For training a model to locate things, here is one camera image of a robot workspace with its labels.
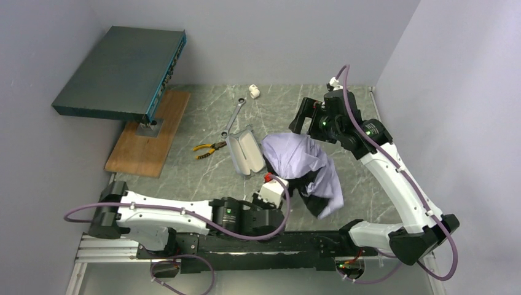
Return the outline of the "purple folding umbrella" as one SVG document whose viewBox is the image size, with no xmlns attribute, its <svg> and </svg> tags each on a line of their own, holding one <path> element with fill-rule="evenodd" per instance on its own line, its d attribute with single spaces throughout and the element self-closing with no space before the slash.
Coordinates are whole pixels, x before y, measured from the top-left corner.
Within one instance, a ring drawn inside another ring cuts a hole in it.
<svg viewBox="0 0 521 295">
<path fill-rule="evenodd" d="M 271 133 L 261 142 L 268 172 L 289 182 L 308 211 L 323 219 L 344 206 L 334 161 L 308 135 Z"/>
</svg>

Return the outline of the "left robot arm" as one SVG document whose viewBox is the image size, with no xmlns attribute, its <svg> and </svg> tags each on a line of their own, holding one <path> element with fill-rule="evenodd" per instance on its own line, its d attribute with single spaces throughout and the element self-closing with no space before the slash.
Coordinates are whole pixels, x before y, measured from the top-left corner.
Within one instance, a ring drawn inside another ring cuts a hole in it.
<svg viewBox="0 0 521 295">
<path fill-rule="evenodd" d="M 287 221 L 280 205 L 288 182 L 264 183 L 259 204 L 232 197 L 203 201 L 157 199 L 130 191 L 113 181 L 100 196 L 88 234 L 103 239 L 129 238 L 153 252 L 174 251 L 177 233 L 208 235 L 212 230 L 240 240 L 267 240 L 283 231 Z"/>
</svg>

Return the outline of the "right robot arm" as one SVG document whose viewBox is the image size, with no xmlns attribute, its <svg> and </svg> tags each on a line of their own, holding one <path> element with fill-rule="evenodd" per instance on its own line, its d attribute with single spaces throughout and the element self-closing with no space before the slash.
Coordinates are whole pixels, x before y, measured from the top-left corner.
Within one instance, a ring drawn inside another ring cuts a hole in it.
<svg viewBox="0 0 521 295">
<path fill-rule="evenodd" d="M 427 198 L 410 176 L 386 127 L 377 119 L 363 119 L 355 96 L 333 90 L 322 101 L 303 98 L 289 125 L 299 134 L 306 118 L 311 120 L 307 135 L 327 143 L 340 143 L 374 175 L 399 213 L 398 224 L 377 224 L 362 219 L 349 222 L 343 230 L 358 248 L 390 251 L 403 264 L 412 266 L 446 240 L 460 222 L 454 214 L 444 214 Z"/>
</svg>

